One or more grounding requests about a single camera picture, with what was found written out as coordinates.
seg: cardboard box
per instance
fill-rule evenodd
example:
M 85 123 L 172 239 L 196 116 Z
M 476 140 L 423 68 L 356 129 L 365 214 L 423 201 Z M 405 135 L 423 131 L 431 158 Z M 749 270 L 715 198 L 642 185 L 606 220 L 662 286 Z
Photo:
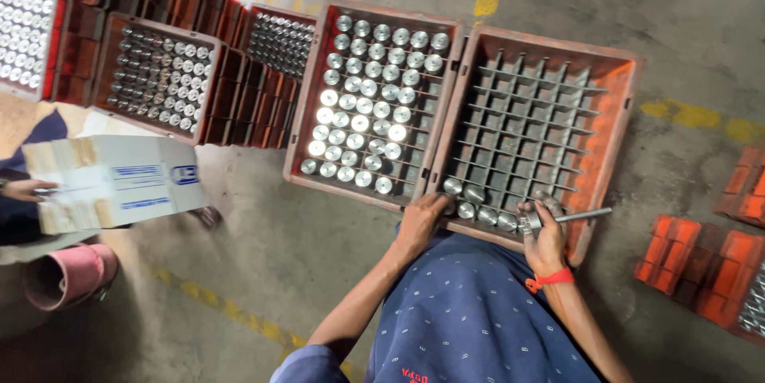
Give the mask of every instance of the cardboard box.
M 194 147 L 172 138 L 98 135 L 22 151 L 33 179 L 60 186 L 38 205 L 45 234 L 114 228 L 208 205 Z

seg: bracelet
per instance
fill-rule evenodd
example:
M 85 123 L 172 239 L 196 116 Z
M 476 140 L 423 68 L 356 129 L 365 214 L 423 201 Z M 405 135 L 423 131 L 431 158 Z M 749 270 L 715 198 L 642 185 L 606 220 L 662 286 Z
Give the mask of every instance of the bracelet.
M 536 293 L 536 291 L 541 289 L 541 287 L 544 286 L 545 284 L 574 282 L 574 274 L 571 273 L 570 268 L 566 268 L 558 272 L 555 272 L 551 274 L 549 277 L 540 277 L 534 274 L 534 278 L 536 280 L 534 280 L 533 278 L 526 279 L 526 289 L 528 289 L 531 293 Z

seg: concrete floor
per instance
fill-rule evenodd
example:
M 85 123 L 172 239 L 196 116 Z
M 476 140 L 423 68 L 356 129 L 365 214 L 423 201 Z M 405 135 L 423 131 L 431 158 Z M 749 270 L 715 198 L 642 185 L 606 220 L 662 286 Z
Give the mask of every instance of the concrete floor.
M 321 2 L 260 1 L 314 14 Z M 475 2 L 359 1 L 468 25 Z M 671 98 L 724 118 L 765 119 L 765 0 L 500 0 L 484 22 L 637 51 L 646 67 L 636 107 Z M 710 212 L 739 147 L 724 130 L 634 110 L 605 202 L 614 213 L 599 222 L 578 283 L 637 381 L 765 380 L 763 349 L 632 278 L 659 213 L 753 231 Z M 179 214 L 111 232 L 105 241 L 124 271 L 107 300 L 58 314 L 16 341 L 51 364 L 86 360 L 73 371 L 47 368 L 61 369 L 62 381 L 267 381 L 289 347 L 284 331 L 308 338 L 392 240 L 398 215 L 283 183 L 283 151 L 208 145 L 197 154 L 202 183 L 226 223 L 210 233 Z M 201 297 L 193 283 L 162 283 L 152 272 L 157 266 L 198 282 L 214 299 Z M 215 305 L 223 298 L 281 332 L 237 322 L 240 315 Z M 367 363 L 376 326 L 373 320 L 349 357 L 357 368 Z M 64 356 L 40 341 L 51 334 L 54 346 L 67 347 Z

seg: metal cylinder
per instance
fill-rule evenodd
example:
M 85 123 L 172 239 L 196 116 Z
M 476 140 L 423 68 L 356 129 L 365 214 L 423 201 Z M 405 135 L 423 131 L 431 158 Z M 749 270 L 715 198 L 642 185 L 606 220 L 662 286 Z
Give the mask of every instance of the metal cylinder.
M 317 163 L 314 159 L 306 159 L 300 164 L 300 170 L 307 175 L 316 173 Z
M 349 93 L 356 93 L 361 90 L 361 78 L 348 77 L 345 80 L 345 90 Z
M 369 46 L 369 50 L 367 54 L 369 54 L 369 58 L 371 58 L 374 61 L 382 60 L 386 56 L 385 47 L 382 44 L 378 44 L 378 43 L 372 44 Z
M 343 152 L 339 158 L 339 161 L 344 166 L 355 166 L 359 162 L 359 153 L 348 150 Z
M 348 183 L 356 177 L 356 171 L 350 166 L 341 166 L 337 170 L 337 178 L 343 183 Z
M 377 95 L 377 83 L 369 78 L 361 81 L 361 94 L 367 97 L 375 97 Z
M 385 153 L 385 141 L 382 139 L 373 139 L 369 141 L 369 152 L 376 155 Z
M 396 100 L 396 95 L 398 93 L 398 86 L 395 84 L 386 84 L 382 88 L 382 97 L 386 98 L 387 100 Z
M 343 149 L 337 145 L 330 145 L 327 148 L 327 151 L 324 152 L 324 158 L 326 160 L 331 160 L 332 162 L 339 160 L 341 155 L 343 155 Z
M 497 215 L 491 208 L 482 207 L 478 210 L 478 222 L 493 226 L 497 222 Z
M 323 141 L 311 141 L 310 144 L 308 144 L 308 152 L 311 153 L 311 155 L 322 155 L 327 150 L 327 144 L 324 144 Z
M 404 27 L 399 27 L 393 32 L 391 39 L 395 46 L 405 47 L 409 43 L 409 30 Z
M 383 160 L 378 155 L 371 154 L 364 158 L 364 167 L 369 171 L 377 171 L 382 168 Z
M 335 90 L 325 90 L 321 92 L 321 95 L 319 96 L 321 104 L 324 104 L 325 106 L 334 106 L 334 104 L 337 104 L 337 99 L 338 96 Z
M 314 127 L 314 139 L 317 141 L 324 141 L 326 138 L 330 135 L 330 128 L 326 127 L 323 124 L 317 125 Z
M 390 39 L 390 27 L 388 25 L 377 25 L 373 36 L 375 41 L 385 44 Z
M 398 102 L 402 104 L 411 104 L 415 101 L 417 97 L 417 92 L 415 92 L 415 89 L 411 87 L 402 87 L 401 90 L 398 91 L 396 94 L 396 98 L 398 99 Z
M 391 160 L 397 160 L 401 157 L 401 146 L 396 143 L 385 144 L 385 156 Z
M 339 107 L 344 110 L 356 108 L 356 97 L 351 94 L 344 94 L 339 97 Z
M 330 144 L 340 145 L 345 142 L 345 131 L 340 129 L 333 129 L 332 132 L 328 134 L 328 139 Z
M 356 185 L 359 187 L 369 187 L 374 180 L 374 175 L 369 171 L 359 171 L 356 174 Z
M 349 31 L 353 28 L 353 19 L 349 16 L 340 16 L 335 22 L 335 27 L 337 27 L 339 31 Z
M 401 84 L 405 86 L 415 86 L 420 82 L 420 73 L 416 69 L 407 69 L 401 75 Z
M 367 43 L 360 38 L 356 38 L 350 42 L 350 52 L 355 56 L 364 56 L 367 53 Z
M 413 51 L 409 53 L 409 56 L 406 57 L 406 65 L 412 69 L 419 70 L 419 68 L 421 68 L 425 63 L 426 56 L 423 55 L 420 51 Z
M 466 185 L 462 190 L 462 195 L 474 204 L 483 204 L 486 200 L 486 192 L 475 184 Z
M 390 105 L 387 102 L 378 102 L 372 108 L 372 113 L 379 119 L 384 119 L 390 115 Z
M 346 145 L 348 145 L 349 149 L 358 150 L 364 146 L 364 137 L 360 134 L 350 134 Z
M 462 182 L 454 177 L 449 177 L 444 180 L 444 192 L 451 194 L 452 196 L 459 196 L 462 194 Z
M 409 38 L 409 44 L 415 50 L 422 50 L 428 46 L 428 34 L 423 31 L 416 31 Z
M 406 124 L 412 119 L 412 111 L 406 106 L 399 106 L 393 111 L 393 121 Z
M 388 177 L 378 177 L 375 182 L 375 190 L 378 193 L 388 194 L 393 190 L 393 182 Z
M 357 132 L 367 132 L 369 129 L 369 118 L 361 115 L 353 116 L 350 121 L 350 127 Z
M 361 114 L 369 114 L 372 112 L 374 103 L 368 97 L 360 97 L 356 101 L 356 111 Z
M 496 225 L 503 231 L 515 232 L 518 229 L 518 219 L 510 213 L 500 213 L 496 219 Z
M 331 162 L 325 162 L 321 164 L 319 173 L 322 177 L 332 178 L 337 174 L 337 165 Z
M 462 201 L 457 205 L 457 215 L 460 216 L 460 218 L 473 220 L 473 217 L 476 215 L 476 209 L 470 202 Z
M 350 122 L 350 117 L 348 114 L 345 114 L 343 111 L 339 111 L 334 114 L 332 117 L 332 124 L 335 127 L 345 127 L 348 126 Z
M 396 47 L 388 51 L 388 63 L 391 65 L 404 65 L 404 61 L 406 61 L 406 51 L 402 48 Z
M 382 78 L 388 83 L 396 83 L 400 75 L 401 71 L 397 65 L 386 65 L 382 69 Z
M 316 112 L 316 120 L 321 124 L 330 124 L 333 118 L 334 112 L 327 107 L 319 108 L 319 111 Z
M 445 33 L 437 33 L 431 37 L 431 47 L 434 50 L 444 51 L 449 47 L 449 35 Z
M 387 120 L 378 120 L 375 122 L 375 124 L 372 126 L 372 130 L 375 131 L 375 134 L 385 136 L 388 134 L 388 131 L 390 130 L 390 122 Z
M 334 69 L 324 72 L 324 83 L 327 83 L 329 86 L 337 85 L 339 83 L 339 72 Z

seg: metal tool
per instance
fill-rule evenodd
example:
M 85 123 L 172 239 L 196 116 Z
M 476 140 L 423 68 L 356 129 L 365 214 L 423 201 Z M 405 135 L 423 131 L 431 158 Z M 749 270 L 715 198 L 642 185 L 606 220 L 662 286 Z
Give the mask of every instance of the metal tool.
M 590 218 L 603 214 L 610 214 L 613 211 L 614 210 L 611 207 L 598 208 L 597 210 L 590 210 L 589 212 L 562 215 L 560 217 L 556 217 L 555 221 L 559 223 L 568 222 L 570 220 L 579 220 L 580 218 Z M 536 212 L 536 210 L 531 210 L 530 212 L 520 212 L 518 214 L 518 222 L 520 229 L 524 234 L 531 234 L 533 233 L 534 229 L 541 229 L 542 227 L 541 219 L 539 218 L 539 214 Z

